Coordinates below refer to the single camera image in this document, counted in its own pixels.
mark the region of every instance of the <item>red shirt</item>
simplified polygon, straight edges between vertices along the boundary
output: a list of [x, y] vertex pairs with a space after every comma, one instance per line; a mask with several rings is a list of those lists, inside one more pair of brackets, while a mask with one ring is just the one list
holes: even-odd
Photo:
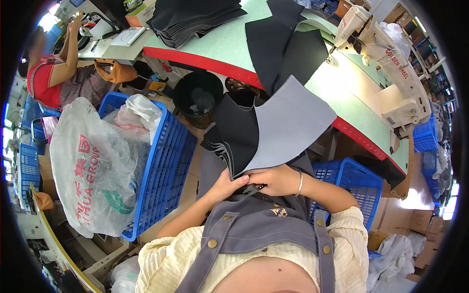
[[[46, 105], [52, 108], [59, 108], [61, 84], [59, 83], [53, 87], [49, 87], [53, 67], [54, 67], [54, 64], [48, 64], [47, 58], [43, 58], [38, 64], [34, 65], [28, 70], [26, 86], [28, 88], [29, 93], [35, 100], [41, 102], [43, 105]], [[31, 93], [30, 81], [31, 81], [32, 73], [36, 68], [38, 69], [36, 70], [36, 73], [34, 74], [34, 79], [33, 79], [33, 89], [34, 89], [34, 95], [33, 95]]]

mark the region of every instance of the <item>green logo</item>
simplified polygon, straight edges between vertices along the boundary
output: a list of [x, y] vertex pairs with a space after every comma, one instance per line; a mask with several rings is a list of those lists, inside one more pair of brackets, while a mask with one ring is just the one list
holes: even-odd
[[121, 214], [124, 214], [124, 215], [130, 214], [135, 207], [135, 206], [132, 206], [132, 207], [126, 206], [124, 202], [122, 201], [119, 193], [117, 193], [117, 190], [114, 190], [112, 195], [109, 190], [103, 190], [103, 193], [107, 201], [109, 202], [109, 204]]

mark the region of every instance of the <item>cream shirt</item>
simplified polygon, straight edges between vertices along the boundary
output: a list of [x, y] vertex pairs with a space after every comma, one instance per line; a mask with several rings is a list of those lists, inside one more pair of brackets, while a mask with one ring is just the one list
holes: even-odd
[[[174, 292], [200, 251], [204, 227], [184, 230], [176, 237], [164, 237], [147, 243], [138, 255], [140, 274], [136, 293]], [[363, 214], [357, 207], [332, 214], [327, 232], [335, 238], [335, 291], [366, 292], [368, 277], [368, 233]], [[318, 257], [300, 245], [281, 242], [238, 255], [219, 254], [200, 292], [209, 293], [231, 271], [258, 256], [272, 256], [300, 265], [311, 276], [319, 292]]]

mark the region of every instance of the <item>hair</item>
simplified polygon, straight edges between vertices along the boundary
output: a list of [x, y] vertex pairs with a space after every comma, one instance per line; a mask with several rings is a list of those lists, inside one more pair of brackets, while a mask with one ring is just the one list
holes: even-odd
[[29, 66], [29, 49], [34, 46], [39, 33], [43, 32], [42, 26], [37, 26], [31, 33], [29, 38], [26, 40], [26, 49], [24, 49], [23, 55], [21, 56], [20, 65], [18, 66], [18, 73], [22, 78], [26, 78], [28, 75]]

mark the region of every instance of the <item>small scissors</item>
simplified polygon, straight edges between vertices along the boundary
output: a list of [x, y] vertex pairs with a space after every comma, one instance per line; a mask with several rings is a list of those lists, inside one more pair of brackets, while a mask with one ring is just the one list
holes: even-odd
[[249, 185], [244, 191], [243, 191], [243, 194], [246, 194], [246, 197], [248, 196], [251, 196], [253, 194], [256, 194], [257, 192], [259, 192], [261, 189], [263, 189], [264, 187], [266, 187], [267, 185], [266, 184], [261, 184], [259, 187], [256, 187], [257, 184], [251, 184]]

